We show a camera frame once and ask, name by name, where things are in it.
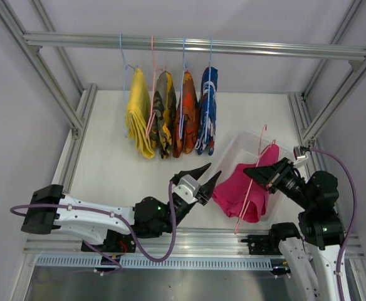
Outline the pink trousers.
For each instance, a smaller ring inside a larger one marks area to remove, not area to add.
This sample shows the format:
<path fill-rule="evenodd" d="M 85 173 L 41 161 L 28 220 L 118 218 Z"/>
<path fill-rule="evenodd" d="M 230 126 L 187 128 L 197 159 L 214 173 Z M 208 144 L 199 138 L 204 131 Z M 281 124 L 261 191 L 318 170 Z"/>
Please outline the pink trousers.
<path fill-rule="evenodd" d="M 261 157 L 258 167 L 269 166 L 276 163 L 279 154 L 280 148 L 278 145 L 272 144 Z M 245 175 L 243 170 L 248 167 L 255 167 L 255 164 L 238 164 L 232 175 L 214 189 L 212 198 L 227 217 L 239 217 L 244 197 L 251 180 Z M 259 222 L 261 217 L 266 214 L 268 199 L 268 192 L 253 182 L 248 196 L 249 206 L 243 220 L 248 223 Z"/>

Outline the pink wire hanger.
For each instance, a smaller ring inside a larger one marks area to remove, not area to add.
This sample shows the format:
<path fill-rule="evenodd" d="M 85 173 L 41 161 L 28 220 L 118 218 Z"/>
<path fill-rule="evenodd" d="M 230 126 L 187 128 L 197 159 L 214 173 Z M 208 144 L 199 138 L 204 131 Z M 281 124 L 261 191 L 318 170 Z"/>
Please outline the pink wire hanger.
<path fill-rule="evenodd" d="M 259 162 L 260 162 L 260 159 L 261 157 L 263 156 L 263 154 L 271 147 L 272 144 L 275 143 L 275 140 L 273 140 L 270 144 L 268 144 L 264 150 L 261 150 L 261 146 L 262 146 L 262 141 L 263 141 L 263 136 L 264 136 L 264 133 L 268 130 L 268 125 L 267 124 L 264 124 L 263 128 L 262 128 L 262 131 L 261 131 L 261 135 L 259 137 L 259 146 L 258 146 L 258 158 L 257 158 L 257 161 L 256 161 L 256 164 L 255 164 L 255 167 L 258 167 L 259 166 Z M 240 211 L 240 214 L 239 214 L 239 217 L 238 217 L 238 220 L 236 222 L 236 225 L 235 225 L 235 228 L 234 228 L 234 234 L 238 234 L 239 232 L 239 229 L 240 229 L 240 226 L 241 226 L 241 223 L 244 219 L 244 216 L 246 214 L 246 211 L 248 209 L 248 196 L 249 196 L 249 193 L 251 191 L 251 188 L 252 188 L 252 185 L 253 185 L 253 180 L 251 179 L 250 182 L 249 182 L 249 186 L 248 186 L 248 189 L 246 191 L 246 195 L 244 197 L 244 202 L 243 202 L 243 205 L 242 205 L 242 208 L 241 208 L 241 211 Z"/>

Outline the white plastic basket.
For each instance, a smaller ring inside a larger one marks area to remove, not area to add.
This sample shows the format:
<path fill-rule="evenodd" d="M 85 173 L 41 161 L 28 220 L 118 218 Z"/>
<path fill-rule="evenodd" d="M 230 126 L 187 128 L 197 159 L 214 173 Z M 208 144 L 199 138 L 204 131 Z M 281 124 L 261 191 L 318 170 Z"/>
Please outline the white plastic basket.
<path fill-rule="evenodd" d="M 263 151 L 271 142 L 272 140 L 263 137 L 261 150 Z M 282 144 L 275 144 L 280 148 L 278 161 L 284 157 L 287 157 L 291 161 L 295 160 L 292 149 L 287 148 Z M 258 158 L 258 146 L 258 135 L 246 131 L 238 132 L 228 144 L 220 163 L 216 167 L 217 171 L 222 171 L 217 181 L 217 185 L 227 180 L 238 164 L 255 164 Z M 265 224 L 271 221 L 283 198 L 284 196 L 279 192 L 269 194 L 266 214 L 261 217 L 257 224 Z"/>

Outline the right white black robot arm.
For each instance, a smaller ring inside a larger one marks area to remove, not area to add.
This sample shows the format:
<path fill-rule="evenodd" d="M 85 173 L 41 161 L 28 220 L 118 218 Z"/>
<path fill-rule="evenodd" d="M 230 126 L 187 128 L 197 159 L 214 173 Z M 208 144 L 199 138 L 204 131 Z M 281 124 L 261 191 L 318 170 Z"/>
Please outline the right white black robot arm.
<path fill-rule="evenodd" d="M 245 175 L 270 194 L 279 191 L 303 208 L 299 224 L 273 224 L 268 248 L 288 262 L 301 300 L 350 300 L 344 271 L 345 233 L 335 203 L 338 181 L 316 171 L 306 181 L 288 158 L 263 167 L 244 169 Z"/>

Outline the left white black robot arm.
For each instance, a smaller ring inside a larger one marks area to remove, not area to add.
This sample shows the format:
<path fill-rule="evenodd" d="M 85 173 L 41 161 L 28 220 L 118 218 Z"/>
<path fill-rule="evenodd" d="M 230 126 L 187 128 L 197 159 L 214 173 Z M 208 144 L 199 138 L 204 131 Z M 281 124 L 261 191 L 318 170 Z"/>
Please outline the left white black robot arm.
<path fill-rule="evenodd" d="M 59 184 L 51 184 L 35 191 L 26 210 L 21 231 L 34 235 L 48 235 L 53 231 L 82 240 L 82 250 L 97 247 L 100 251 L 121 252 L 141 250 L 139 239 L 158 238 L 164 233 L 174 242 L 177 226 L 196 204 L 205 206 L 211 199 L 217 171 L 208 182 L 199 179 L 210 164 L 174 174 L 168 187 L 166 203 L 153 196 L 143 198 L 133 206 L 105 206 L 74 198 Z"/>

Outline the orange camouflage trousers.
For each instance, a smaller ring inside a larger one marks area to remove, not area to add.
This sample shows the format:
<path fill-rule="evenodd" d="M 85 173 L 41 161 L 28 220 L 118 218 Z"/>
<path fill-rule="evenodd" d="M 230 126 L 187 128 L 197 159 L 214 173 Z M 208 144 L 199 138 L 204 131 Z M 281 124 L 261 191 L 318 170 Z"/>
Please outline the orange camouflage trousers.
<path fill-rule="evenodd" d="M 177 117 L 175 120 L 175 130 L 172 139 L 172 155 L 175 158 L 179 158 L 182 153 L 190 154 L 194 150 L 199 130 L 199 102 L 197 100 L 197 93 L 192 75 L 188 70 L 186 71 L 184 77 L 184 126 L 183 136 L 181 139 L 179 139 L 179 107 L 180 99 L 177 109 Z"/>

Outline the green camouflage trousers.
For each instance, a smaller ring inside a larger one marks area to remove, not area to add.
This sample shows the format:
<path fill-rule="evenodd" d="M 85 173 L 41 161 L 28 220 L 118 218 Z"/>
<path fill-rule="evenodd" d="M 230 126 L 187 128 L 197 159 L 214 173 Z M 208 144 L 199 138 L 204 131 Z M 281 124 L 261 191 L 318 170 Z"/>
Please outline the green camouflage trousers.
<path fill-rule="evenodd" d="M 172 136 L 177 116 L 177 100 L 172 76 L 163 71 L 155 84 L 154 105 L 149 138 L 153 148 L 159 150 L 160 157 L 167 159 L 172 152 Z"/>

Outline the yellow trousers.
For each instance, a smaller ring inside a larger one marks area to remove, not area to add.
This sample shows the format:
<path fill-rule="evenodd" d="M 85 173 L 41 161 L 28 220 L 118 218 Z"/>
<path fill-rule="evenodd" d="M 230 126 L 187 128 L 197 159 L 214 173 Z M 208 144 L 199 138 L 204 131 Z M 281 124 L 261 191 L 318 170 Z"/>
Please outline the yellow trousers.
<path fill-rule="evenodd" d="M 146 159 L 155 155 L 150 139 L 146 137 L 150 117 L 150 96 L 145 76 L 140 68 L 133 74 L 130 93 L 126 105 L 125 125 L 127 138 L 135 143 L 135 148 Z"/>

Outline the light blue hanger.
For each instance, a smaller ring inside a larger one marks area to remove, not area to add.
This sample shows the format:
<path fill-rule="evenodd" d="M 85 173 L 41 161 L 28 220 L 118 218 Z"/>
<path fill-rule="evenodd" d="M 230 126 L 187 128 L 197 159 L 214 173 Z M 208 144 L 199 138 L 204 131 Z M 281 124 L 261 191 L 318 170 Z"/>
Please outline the light blue hanger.
<path fill-rule="evenodd" d="M 131 68 L 132 70 L 136 70 L 137 65 L 132 66 L 132 65 L 127 63 L 125 53 L 124 53 L 124 50 L 123 50 L 123 34 L 119 35 L 119 47 L 120 47 L 120 52 L 121 52 L 122 61 L 123 61 L 122 91 L 123 91 L 123 120 L 125 120 L 126 115 L 127 115 L 127 89 L 126 89 L 126 84 L 127 84 L 128 69 Z"/>

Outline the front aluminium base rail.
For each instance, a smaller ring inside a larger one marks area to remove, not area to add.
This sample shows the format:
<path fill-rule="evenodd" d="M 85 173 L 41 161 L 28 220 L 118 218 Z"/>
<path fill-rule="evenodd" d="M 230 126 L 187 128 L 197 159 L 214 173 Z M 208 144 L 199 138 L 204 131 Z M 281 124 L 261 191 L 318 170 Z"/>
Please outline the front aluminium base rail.
<path fill-rule="evenodd" d="M 248 235 L 267 235 L 268 230 L 244 230 L 233 234 L 229 230 L 190 229 L 177 230 L 172 256 L 189 257 L 239 257 L 249 255 L 248 247 L 241 240 Z M 170 234 L 159 238 L 143 239 L 140 244 L 154 257 L 166 254 Z M 25 254 L 87 255 L 81 251 L 81 239 L 65 234 L 28 235 L 23 248 Z M 346 259 L 364 259 L 364 251 L 357 235 L 351 235 L 347 245 Z"/>

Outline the aluminium hanging rail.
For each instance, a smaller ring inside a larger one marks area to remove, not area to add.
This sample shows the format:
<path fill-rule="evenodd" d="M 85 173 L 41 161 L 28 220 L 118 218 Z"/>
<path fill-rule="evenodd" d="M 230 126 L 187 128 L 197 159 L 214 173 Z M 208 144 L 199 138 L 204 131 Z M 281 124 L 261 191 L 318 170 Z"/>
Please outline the aluminium hanging rail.
<path fill-rule="evenodd" d="M 162 38 L 115 34 L 30 32 L 23 35 L 30 46 L 124 50 L 186 51 L 196 53 L 285 56 L 326 60 L 362 61 L 366 48 L 341 45 L 299 45 L 250 41 Z"/>

